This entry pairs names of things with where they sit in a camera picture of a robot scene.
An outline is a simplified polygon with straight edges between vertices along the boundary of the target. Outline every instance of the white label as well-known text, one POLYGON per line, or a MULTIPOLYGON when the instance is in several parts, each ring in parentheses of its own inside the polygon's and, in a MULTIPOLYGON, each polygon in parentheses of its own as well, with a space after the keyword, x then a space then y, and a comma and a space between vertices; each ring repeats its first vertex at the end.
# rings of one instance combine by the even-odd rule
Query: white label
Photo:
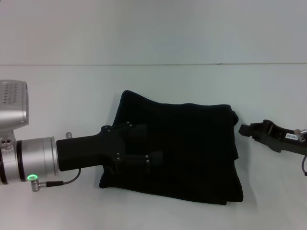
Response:
POLYGON ((292 134, 292 133, 287 133, 285 138, 291 139, 291 140, 298 140, 297 135, 292 134))

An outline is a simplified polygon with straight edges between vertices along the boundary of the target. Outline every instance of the white backdrop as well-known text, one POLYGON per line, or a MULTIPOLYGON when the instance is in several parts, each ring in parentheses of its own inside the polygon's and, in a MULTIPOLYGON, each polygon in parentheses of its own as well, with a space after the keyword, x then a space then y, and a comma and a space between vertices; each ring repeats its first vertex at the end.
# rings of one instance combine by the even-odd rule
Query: white backdrop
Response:
MULTIPOLYGON (((244 200, 209 205, 98 188, 101 167, 82 170, 74 183, 33 193, 29 183, 0 187, 2 230, 305 230, 307 177, 302 156, 276 153, 238 134, 240 125, 270 119, 306 128, 307 66, 0 67, 1 79, 24 80, 30 125, 17 139, 93 135, 113 122, 120 94, 132 90, 162 103, 230 104, 244 200)), ((61 172, 68 180, 76 171, 61 172)))
POLYGON ((305 0, 1 0, 0 64, 307 62, 305 0))

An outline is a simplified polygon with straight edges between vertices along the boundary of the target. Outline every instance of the black cloth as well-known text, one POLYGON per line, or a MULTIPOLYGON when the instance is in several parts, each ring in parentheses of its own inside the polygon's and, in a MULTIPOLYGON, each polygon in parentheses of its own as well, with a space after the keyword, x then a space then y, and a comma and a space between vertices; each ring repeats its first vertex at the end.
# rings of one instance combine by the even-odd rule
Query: black cloth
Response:
POLYGON ((221 205, 243 200, 234 165, 238 158, 234 139, 238 117, 231 106, 157 103, 125 91, 113 125, 127 121, 146 123, 148 136, 140 145, 127 144, 126 154, 162 150, 164 164, 150 177, 115 175, 105 168, 101 188, 118 187, 221 205))

